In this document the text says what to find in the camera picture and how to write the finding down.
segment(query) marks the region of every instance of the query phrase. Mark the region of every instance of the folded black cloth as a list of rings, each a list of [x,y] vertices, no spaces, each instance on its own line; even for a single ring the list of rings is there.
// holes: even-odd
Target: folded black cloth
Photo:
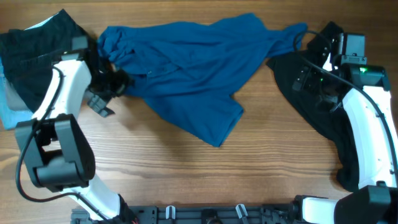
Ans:
[[[330,22],[321,33],[330,41],[343,29]],[[328,57],[327,43],[316,36],[308,43],[307,49],[301,51],[305,58],[322,67]],[[337,147],[342,169],[338,170],[338,182],[349,191],[358,190],[359,165],[351,124],[344,109],[338,108],[330,113],[327,107],[317,106],[317,95],[310,91],[295,91],[294,81],[300,75],[305,62],[296,54],[289,53],[271,58],[267,65],[274,71],[279,90],[289,103],[324,137],[332,140]]]
[[[4,75],[28,109],[41,105],[52,79],[55,55],[72,49],[72,38],[87,35],[61,10],[43,26],[28,30],[10,30],[0,34],[0,55]]]

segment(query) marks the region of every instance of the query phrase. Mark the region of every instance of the wooden surface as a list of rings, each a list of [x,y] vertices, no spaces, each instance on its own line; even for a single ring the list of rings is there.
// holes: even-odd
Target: wooden surface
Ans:
[[[245,12],[254,12],[270,29],[303,21],[320,30],[333,20],[346,31],[366,34],[368,62],[387,69],[398,118],[398,1],[6,2],[0,4],[0,32],[32,26],[62,8],[96,35],[107,26],[209,24]],[[335,145],[289,105],[266,66],[235,98],[245,112],[221,148],[161,120],[139,98],[113,100],[109,107],[116,115],[106,119],[84,106],[78,122],[95,152],[98,175],[130,205],[259,205],[289,202],[297,194],[335,199],[347,194],[335,180],[341,167]],[[18,155],[14,132],[0,128],[0,223],[68,223],[76,208],[69,198],[37,204],[17,193]],[[22,178],[28,193],[50,195],[32,186],[25,169]]]

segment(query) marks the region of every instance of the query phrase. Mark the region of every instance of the wood grain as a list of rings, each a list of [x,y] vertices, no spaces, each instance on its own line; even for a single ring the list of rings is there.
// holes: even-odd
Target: wood grain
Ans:
[[[107,26],[210,24],[245,12],[256,13],[270,29],[303,21],[320,30],[335,21],[347,31],[366,34],[368,62],[386,67],[394,119],[398,118],[398,1],[18,2],[22,3],[0,4],[0,32],[25,29],[62,8],[94,35]],[[109,107],[116,115],[106,119],[84,106],[78,122],[95,152],[98,175],[130,205],[258,205],[288,202],[297,194],[335,199],[347,194],[335,180],[341,167],[335,145],[289,105],[267,67],[262,66],[234,98],[245,112],[220,148],[160,119],[139,98],[113,100]],[[70,199],[35,204],[18,195],[18,155],[13,131],[1,127],[1,223],[68,223],[76,207]],[[32,186],[25,169],[22,179],[28,193],[50,195]]]

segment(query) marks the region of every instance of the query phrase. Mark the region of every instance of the black cloth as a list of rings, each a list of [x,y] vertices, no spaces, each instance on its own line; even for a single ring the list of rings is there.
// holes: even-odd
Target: black cloth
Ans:
[[[330,22],[321,33],[330,41],[343,29]],[[305,58],[322,67],[327,60],[327,43],[316,36],[308,43],[307,49],[301,51]],[[337,147],[342,169],[338,170],[338,182],[349,191],[358,190],[359,164],[353,131],[344,109],[338,108],[330,113],[330,108],[317,106],[317,95],[312,91],[295,91],[292,89],[294,81],[300,75],[305,62],[296,54],[289,53],[271,58],[268,67],[274,71],[275,81],[279,90],[290,104],[324,137],[332,140]]]
[[[35,112],[41,105],[52,79],[55,55],[72,49],[72,38],[86,35],[61,10],[47,23],[29,30],[10,30],[0,34],[0,55],[4,75]]]

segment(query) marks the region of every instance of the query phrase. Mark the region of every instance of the pile of clothes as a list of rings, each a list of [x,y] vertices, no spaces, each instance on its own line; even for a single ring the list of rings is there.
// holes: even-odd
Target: pile of clothes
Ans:
[[[336,122],[346,124],[346,115],[325,114],[315,108],[309,96],[292,93],[292,82],[302,64],[291,53],[293,40],[305,30],[304,23],[268,30],[254,14],[243,14],[208,26],[174,22],[145,28],[108,27],[96,43],[103,60],[134,80],[125,95],[142,97],[161,118],[214,147],[222,145],[243,114],[232,95],[264,59],[271,58],[267,64],[284,96],[320,134],[336,142],[339,155],[347,155],[353,142],[343,136],[349,129]],[[331,38],[341,31],[330,23],[322,32]],[[0,97],[7,98],[6,109],[37,110],[52,78],[53,56],[71,50],[72,38],[81,35],[88,34],[64,10],[32,29],[1,34],[0,56],[8,87],[0,89]],[[326,60],[322,56],[324,44],[315,38],[302,54],[322,65]],[[0,115],[4,122],[4,110]],[[343,182],[355,181],[355,177],[347,177],[351,168],[342,170]]]

